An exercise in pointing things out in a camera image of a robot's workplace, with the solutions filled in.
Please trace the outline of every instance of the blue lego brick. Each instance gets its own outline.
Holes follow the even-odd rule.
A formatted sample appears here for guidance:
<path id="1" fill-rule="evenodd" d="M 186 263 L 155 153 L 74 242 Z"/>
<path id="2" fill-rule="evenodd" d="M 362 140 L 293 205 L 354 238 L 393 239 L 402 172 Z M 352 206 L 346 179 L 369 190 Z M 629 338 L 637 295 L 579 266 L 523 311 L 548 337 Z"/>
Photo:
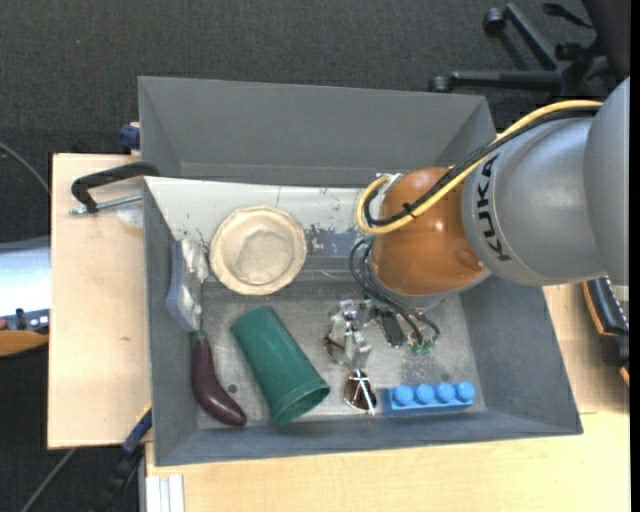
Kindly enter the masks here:
<path id="1" fill-rule="evenodd" d="M 384 390 L 382 407 L 389 415 L 461 411 L 473 405 L 475 396 L 476 388 L 466 381 L 403 385 Z"/>

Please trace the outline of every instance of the chair wheel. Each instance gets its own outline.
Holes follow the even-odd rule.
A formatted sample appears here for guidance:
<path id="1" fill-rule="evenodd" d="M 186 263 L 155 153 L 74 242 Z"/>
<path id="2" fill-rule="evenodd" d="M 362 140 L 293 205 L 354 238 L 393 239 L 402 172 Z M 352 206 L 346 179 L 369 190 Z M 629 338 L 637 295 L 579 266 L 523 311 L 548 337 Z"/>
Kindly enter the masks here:
<path id="1" fill-rule="evenodd" d="M 429 92 L 451 92 L 449 79 L 444 76 L 434 76 L 429 81 Z"/>
<path id="2" fill-rule="evenodd" d="M 482 28 L 488 36 L 497 36 L 506 26 L 507 22 L 504 20 L 502 11 L 497 7 L 489 9 L 482 20 Z"/>

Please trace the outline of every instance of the green plastic cup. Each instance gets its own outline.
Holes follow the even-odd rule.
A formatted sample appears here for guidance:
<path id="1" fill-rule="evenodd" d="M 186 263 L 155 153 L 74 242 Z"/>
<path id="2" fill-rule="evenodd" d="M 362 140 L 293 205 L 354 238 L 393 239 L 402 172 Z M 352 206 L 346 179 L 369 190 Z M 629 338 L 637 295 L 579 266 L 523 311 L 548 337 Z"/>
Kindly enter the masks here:
<path id="1" fill-rule="evenodd" d="M 329 394 L 318 374 L 276 312 L 253 309 L 231 326 L 267 401 L 271 420 L 283 425 L 313 409 Z"/>

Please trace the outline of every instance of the purple eggplant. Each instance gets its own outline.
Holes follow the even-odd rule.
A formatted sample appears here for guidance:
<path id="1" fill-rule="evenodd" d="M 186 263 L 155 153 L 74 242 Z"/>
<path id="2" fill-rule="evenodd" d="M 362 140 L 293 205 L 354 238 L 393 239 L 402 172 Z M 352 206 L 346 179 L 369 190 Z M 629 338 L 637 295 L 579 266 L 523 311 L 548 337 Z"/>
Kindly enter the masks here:
<path id="1" fill-rule="evenodd" d="M 202 331 L 195 331 L 191 333 L 191 340 L 191 384 L 196 400 L 211 416 L 222 423 L 242 427 L 247 423 L 247 416 L 218 382 L 207 335 Z"/>

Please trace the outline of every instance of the dark carpet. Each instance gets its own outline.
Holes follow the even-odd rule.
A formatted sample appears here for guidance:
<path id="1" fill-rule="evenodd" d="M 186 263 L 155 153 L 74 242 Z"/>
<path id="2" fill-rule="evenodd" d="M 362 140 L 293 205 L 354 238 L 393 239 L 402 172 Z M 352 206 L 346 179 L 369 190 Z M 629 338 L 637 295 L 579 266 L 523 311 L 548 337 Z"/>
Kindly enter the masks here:
<path id="1" fill-rule="evenodd" d="M 0 2 L 0 141 L 48 179 L 56 152 L 119 153 L 137 119 L 136 77 L 183 76 L 426 91 L 453 69 L 538 66 L 515 31 L 515 58 L 486 37 L 491 0 L 23 0 Z M 551 41 L 593 34 L 519 7 Z M 577 0 L 563 2 L 585 17 Z M 486 95 L 498 129 L 544 93 Z M 0 242 L 49 231 L 36 180 L 0 151 Z M 19 511 L 64 452 L 46 450 L 46 351 L 0 360 L 0 512 Z M 117 448 L 76 452 L 33 511 L 87 510 L 118 460 Z M 136 510 L 130 489 L 114 510 Z"/>

